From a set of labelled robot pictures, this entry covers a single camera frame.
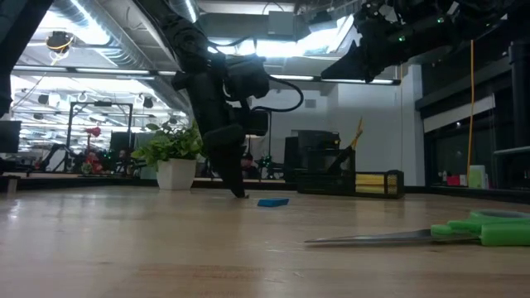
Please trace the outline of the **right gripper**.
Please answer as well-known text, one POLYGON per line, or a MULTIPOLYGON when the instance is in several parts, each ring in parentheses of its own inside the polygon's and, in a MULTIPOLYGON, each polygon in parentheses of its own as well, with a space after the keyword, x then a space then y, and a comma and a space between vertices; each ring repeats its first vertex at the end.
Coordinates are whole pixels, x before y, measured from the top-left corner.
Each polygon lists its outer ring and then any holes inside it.
POLYGON ((389 21, 380 7, 361 7, 354 26, 361 35, 348 52, 320 74, 322 79, 359 79, 371 82, 386 67, 408 61, 413 52, 409 10, 392 7, 395 22, 389 21))

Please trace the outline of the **black pillar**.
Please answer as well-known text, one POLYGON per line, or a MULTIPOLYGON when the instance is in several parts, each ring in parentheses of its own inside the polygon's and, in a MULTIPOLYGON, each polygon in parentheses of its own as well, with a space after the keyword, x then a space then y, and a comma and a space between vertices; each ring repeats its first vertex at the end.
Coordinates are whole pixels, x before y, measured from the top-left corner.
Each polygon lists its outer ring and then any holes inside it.
POLYGON ((512 69, 514 143, 530 147, 530 38, 513 41, 509 47, 512 69))

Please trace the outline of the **ceiling light bar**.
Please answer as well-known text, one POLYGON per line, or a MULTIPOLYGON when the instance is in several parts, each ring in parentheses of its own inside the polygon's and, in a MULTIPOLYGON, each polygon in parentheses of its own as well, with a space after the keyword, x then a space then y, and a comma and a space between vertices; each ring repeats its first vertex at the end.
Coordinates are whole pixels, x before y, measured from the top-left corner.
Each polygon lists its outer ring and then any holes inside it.
MULTIPOLYGON (((171 70, 125 70, 125 69, 105 69, 105 68, 85 68, 85 67, 61 67, 46 65, 15 65, 12 69, 13 75, 37 75, 52 74, 65 75, 76 74, 79 77, 89 75, 106 75, 117 79, 154 79, 155 76, 172 77, 176 74, 171 70)), ((315 82, 329 84, 365 84, 361 79, 322 79, 320 76, 293 75, 293 74, 271 74, 273 78, 284 79, 292 82, 315 82)))

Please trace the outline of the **green-handled scissors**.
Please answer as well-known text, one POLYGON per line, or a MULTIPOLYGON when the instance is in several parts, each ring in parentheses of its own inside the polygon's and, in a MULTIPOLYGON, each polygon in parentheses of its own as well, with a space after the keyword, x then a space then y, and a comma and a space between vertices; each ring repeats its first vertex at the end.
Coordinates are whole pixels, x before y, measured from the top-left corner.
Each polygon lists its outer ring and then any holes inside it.
POLYGON ((486 247, 530 246, 530 213, 499 209, 470 212, 466 219, 409 232, 317 238, 309 244, 478 243, 486 247))

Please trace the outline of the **green plant in white pot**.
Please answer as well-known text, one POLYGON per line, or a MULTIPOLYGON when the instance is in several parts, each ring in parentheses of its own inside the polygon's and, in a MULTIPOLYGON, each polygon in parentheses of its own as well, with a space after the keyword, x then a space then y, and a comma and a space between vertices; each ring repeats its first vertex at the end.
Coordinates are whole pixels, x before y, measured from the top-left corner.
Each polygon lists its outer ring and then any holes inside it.
POLYGON ((149 123, 153 138, 132 153, 157 173, 161 190, 189 190, 195 178, 197 158, 203 153, 203 142, 195 120, 189 127, 176 128, 172 120, 149 123))

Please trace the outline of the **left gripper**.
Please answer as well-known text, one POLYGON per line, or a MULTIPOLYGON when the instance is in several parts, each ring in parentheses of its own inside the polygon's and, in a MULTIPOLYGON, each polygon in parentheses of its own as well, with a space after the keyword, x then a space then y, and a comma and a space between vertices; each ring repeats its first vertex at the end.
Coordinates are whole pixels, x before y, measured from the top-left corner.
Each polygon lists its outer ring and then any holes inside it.
POLYGON ((203 134, 202 142, 205 151, 222 151, 229 154, 214 155, 212 166, 219 174, 227 189, 230 189, 236 198, 246 199, 243 185, 243 174, 240 157, 245 149, 246 122, 248 112, 243 108, 233 108, 229 116, 230 124, 209 130, 203 134))

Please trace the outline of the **person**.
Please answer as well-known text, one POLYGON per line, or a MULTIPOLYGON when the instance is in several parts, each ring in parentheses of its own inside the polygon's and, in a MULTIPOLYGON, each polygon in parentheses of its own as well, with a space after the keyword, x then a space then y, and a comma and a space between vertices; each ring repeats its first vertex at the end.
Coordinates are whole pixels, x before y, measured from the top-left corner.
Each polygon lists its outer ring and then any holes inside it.
POLYGON ((241 169, 244 179, 257 180, 261 177, 258 168, 254 165, 251 153, 245 153, 241 158, 241 169))

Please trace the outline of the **black gantry frame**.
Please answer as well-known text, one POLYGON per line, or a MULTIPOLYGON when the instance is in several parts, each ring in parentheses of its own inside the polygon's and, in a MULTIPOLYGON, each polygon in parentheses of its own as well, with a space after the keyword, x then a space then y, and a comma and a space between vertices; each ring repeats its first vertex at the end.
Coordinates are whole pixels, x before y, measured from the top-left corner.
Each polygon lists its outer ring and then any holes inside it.
MULTIPOLYGON (((127 135, 128 135, 128 143, 127 143, 127 150, 126 150, 126 156, 124 157, 124 160, 126 162, 130 162, 130 153, 132 152, 133 148, 133 131, 132 131, 132 124, 133 124, 133 105, 131 103, 113 103, 110 101, 104 101, 99 100, 95 102, 80 102, 75 101, 70 103, 70 111, 69 111, 69 122, 67 127, 67 138, 66 138, 66 148, 70 149, 71 145, 71 133, 73 128, 73 119, 78 114, 82 113, 82 111, 89 105, 93 105, 95 107, 101 107, 101 108, 111 108, 112 106, 116 107, 128 107, 129 112, 126 113, 125 111, 122 112, 122 115, 128 120, 127 125, 127 135)), ((85 150, 85 161, 82 163, 80 169, 81 174, 83 176, 89 176, 89 175, 99 175, 100 174, 100 163, 96 161, 94 163, 94 159, 91 157, 91 145, 90 145, 90 139, 93 136, 93 128, 90 128, 86 134, 88 135, 88 141, 87 141, 87 147, 85 150)))

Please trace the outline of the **blue eraser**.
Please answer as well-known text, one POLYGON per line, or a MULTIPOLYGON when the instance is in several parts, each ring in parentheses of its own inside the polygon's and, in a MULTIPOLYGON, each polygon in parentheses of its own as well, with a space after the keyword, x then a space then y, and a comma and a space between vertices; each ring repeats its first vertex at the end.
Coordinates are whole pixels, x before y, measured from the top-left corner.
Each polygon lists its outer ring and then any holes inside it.
POLYGON ((289 204, 289 199, 287 198, 267 198, 267 199, 260 199, 258 201, 259 207, 267 207, 267 208, 273 208, 273 207, 279 207, 283 205, 289 204))

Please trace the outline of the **pale green box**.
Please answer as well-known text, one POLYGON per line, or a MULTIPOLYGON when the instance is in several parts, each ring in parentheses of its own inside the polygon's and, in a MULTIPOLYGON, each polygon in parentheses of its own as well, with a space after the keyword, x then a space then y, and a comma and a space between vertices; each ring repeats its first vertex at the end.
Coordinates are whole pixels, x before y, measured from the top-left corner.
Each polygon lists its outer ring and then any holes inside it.
POLYGON ((487 189, 488 176, 484 165, 471 165, 468 174, 468 186, 475 189, 487 189))

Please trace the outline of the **grey rail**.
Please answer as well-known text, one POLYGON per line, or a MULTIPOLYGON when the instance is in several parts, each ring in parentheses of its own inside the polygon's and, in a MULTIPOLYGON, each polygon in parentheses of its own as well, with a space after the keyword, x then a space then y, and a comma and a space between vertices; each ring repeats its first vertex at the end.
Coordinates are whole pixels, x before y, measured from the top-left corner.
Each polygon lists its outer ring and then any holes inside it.
POLYGON ((495 156, 506 156, 506 155, 515 155, 515 154, 523 154, 523 153, 530 153, 530 146, 497 150, 494 152, 494 155, 495 156))

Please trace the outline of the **black background cabinet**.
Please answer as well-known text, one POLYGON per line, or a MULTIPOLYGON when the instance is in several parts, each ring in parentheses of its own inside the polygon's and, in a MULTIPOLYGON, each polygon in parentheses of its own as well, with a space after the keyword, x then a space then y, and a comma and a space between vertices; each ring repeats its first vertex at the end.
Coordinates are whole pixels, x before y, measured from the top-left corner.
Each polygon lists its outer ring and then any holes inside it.
POLYGON ((283 178, 294 183, 302 173, 324 172, 338 155, 337 132, 298 130, 285 139, 283 178))

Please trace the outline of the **black background monitor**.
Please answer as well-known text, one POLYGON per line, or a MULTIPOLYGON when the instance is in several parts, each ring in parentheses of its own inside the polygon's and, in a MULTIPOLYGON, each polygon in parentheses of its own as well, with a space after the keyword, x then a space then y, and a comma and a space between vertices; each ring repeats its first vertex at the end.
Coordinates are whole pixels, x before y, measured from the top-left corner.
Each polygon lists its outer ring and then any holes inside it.
POLYGON ((21 121, 0 121, 0 153, 18 153, 21 121))

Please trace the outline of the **black mesh desk organizer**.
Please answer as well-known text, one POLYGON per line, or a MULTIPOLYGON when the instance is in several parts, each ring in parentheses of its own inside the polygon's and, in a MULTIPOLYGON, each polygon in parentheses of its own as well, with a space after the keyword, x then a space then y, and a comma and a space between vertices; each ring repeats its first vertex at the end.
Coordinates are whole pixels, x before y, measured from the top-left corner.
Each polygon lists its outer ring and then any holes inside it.
POLYGON ((302 173, 296 177, 296 190, 303 194, 356 196, 380 199, 401 199, 405 195, 404 173, 399 170, 383 172, 358 171, 356 152, 351 147, 340 149, 336 158, 324 172, 302 173), (358 173, 385 175, 385 193, 370 194, 355 191, 358 173))

